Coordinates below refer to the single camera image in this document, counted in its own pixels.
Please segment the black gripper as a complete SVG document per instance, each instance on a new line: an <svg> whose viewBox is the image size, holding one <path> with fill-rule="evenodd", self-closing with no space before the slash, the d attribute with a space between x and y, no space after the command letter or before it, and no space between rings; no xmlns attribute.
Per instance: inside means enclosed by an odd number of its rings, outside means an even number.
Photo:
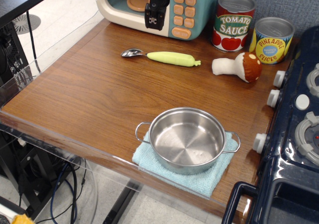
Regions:
<svg viewBox="0 0 319 224"><path fill-rule="evenodd" d="M146 28L161 31L164 26L166 7L170 0L150 0L145 7L145 26Z"/></svg>

